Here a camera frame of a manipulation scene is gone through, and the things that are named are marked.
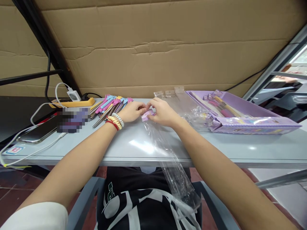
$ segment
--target purple box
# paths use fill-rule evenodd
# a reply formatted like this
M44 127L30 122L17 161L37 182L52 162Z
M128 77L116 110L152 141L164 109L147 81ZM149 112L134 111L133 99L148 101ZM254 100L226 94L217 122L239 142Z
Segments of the purple box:
M214 91L186 91L186 93L200 106L205 107L197 99L190 95L190 92L195 93L200 98L212 94ZM299 127L300 124L292 121L289 118L282 117L265 108L245 101L228 92L222 92L220 98L229 106L235 108L239 112L250 115L251 117L218 117L210 111L210 118L207 120L207 125L214 133L227 134L271 134L282 135L292 132Z

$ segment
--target white bead bracelet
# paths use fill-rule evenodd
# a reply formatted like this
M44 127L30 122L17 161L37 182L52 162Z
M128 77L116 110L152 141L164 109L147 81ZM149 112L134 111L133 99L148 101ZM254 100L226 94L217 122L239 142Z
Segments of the white bead bracelet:
M124 122L122 121L122 119L121 119L121 117L117 114L117 113L112 113L112 116L114 117L116 117L118 120L119 120L119 122L120 122L120 124L122 125L122 127L124 127Z

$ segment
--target bracelet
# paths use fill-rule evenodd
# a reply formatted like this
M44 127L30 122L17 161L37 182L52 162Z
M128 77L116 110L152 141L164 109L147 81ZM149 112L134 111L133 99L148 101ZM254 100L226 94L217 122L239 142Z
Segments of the bracelet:
M114 117L109 116L108 119L113 121L113 123L115 123L119 129L122 129L121 124Z
M117 131L119 130L116 124L114 124L114 123L111 122L111 121L106 121L106 123L107 123L107 122L108 122L108 123L111 123L112 125L114 125L114 127L117 129Z
M117 113L112 113L112 116L115 116L119 122L121 123L122 127L124 127L124 122L122 121L121 117Z

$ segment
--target cardboard sheet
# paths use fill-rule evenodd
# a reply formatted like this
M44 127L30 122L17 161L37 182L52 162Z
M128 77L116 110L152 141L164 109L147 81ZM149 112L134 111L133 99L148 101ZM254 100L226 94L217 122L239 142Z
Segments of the cardboard sheet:
M0 0L0 78L47 71L48 58L12 1ZM49 96L61 82L50 76ZM44 96L46 77L0 86L0 96ZM67 96L66 88L59 96Z
M35 1L82 93L134 98L177 85L225 90L307 22L306 0ZM243 96L258 77L230 92ZM30 87L39 95L42 85Z

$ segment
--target power strip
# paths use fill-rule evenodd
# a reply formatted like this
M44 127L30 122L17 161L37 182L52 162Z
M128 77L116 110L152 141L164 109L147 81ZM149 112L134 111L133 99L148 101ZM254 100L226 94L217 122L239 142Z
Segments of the power strip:
M57 100L53 100L52 103L59 105L58 108L61 108L60 104L57 102ZM87 101L78 101L78 102L62 102L61 104L65 107L85 107L85 106L92 106L95 103L95 99L93 97L90 97ZM56 108L56 106L49 104L51 108Z

